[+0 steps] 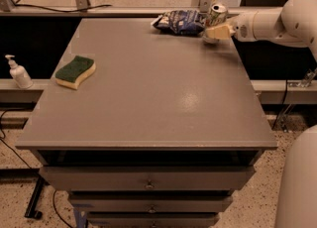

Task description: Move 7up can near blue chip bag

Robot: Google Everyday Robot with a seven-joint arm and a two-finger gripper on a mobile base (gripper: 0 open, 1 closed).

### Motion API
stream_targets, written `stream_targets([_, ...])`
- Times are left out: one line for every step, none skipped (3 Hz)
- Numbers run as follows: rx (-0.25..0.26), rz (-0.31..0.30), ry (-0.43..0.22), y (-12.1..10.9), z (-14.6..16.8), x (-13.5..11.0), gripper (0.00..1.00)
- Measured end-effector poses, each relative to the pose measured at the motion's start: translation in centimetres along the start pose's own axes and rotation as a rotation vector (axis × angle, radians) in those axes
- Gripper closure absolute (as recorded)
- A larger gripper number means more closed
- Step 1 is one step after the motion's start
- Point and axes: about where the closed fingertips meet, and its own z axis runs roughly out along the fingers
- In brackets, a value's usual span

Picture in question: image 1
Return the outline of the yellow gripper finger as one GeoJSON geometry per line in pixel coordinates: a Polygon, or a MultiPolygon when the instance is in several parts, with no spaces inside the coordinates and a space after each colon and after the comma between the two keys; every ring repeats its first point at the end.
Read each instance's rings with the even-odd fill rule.
{"type": "Polygon", "coordinates": [[[234,26],[228,23],[209,27],[205,30],[207,38],[216,40],[228,40],[235,34],[234,26]]]}

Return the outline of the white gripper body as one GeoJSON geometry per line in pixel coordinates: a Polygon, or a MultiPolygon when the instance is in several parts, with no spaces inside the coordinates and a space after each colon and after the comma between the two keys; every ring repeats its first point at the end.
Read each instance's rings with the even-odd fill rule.
{"type": "Polygon", "coordinates": [[[254,42],[254,19],[256,12],[242,13],[232,18],[234,37],[240,42],[254,42]]]}

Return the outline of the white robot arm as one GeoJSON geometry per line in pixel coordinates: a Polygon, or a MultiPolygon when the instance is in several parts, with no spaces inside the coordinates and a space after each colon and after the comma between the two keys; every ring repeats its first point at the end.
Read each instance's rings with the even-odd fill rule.
{"type": "MultiPolygon", "coordinates": [[[[317,59],[317,0],[288,0],[275,9],[245,12],[205,29],[207,37],[270,41],[307,48],[317,59]]],[[[283,168],[274,228],[317,228],[317,125],[292,144],[283,168]]]]}

